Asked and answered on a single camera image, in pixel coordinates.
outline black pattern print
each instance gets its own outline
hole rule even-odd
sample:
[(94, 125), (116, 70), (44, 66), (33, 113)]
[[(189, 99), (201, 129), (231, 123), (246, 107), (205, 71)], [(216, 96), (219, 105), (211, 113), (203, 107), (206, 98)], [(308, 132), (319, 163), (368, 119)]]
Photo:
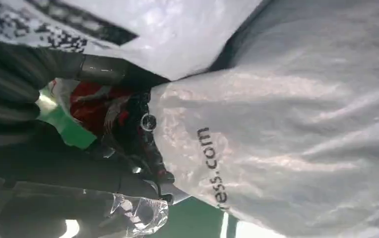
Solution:
[(26, 0), (43, 14), (66, 26), (72, 27), (94, 38), (125, 44), (137, 36), (128, 30), (115, 26), (82, 9), (67, 5), (60, 0)]
[(81, 36), (70, 34), (1, 3), (0, 41), (66, 52), (83, 52), (87, 45), (87, 40)]

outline clear plastic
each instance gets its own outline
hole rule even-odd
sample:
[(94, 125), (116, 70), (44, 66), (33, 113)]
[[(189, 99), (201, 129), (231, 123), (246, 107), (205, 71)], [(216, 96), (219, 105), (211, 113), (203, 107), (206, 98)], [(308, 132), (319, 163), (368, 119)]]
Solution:
[(0, 179), (0, 238), (133, 238), (158, 231), (168, 219), (161, 200)]

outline red fabric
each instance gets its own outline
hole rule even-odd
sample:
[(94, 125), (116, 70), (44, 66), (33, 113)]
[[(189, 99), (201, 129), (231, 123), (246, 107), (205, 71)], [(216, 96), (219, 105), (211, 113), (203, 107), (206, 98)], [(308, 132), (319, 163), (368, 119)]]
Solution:
[(95, 99), (80, 97), (96, 94), (102, 86), (97, 83), (81, 82), (70, 96), (70, 114), (80, 121), (81, 125), (96, 136), (103, 135), (105, 116), (111, 101), (128, 96), (130, 92), (119, 86), (112, 87), (108, 94)]
[(121, 126), (124, 126), (125, 125), (125, 120), (128, 118), (128, 116), (129, 116), (129, 112), (127, 112), (127, 111), (124, 111), (123, 113), (120, 113), (120, 116), (118, 117), (118, 123)]

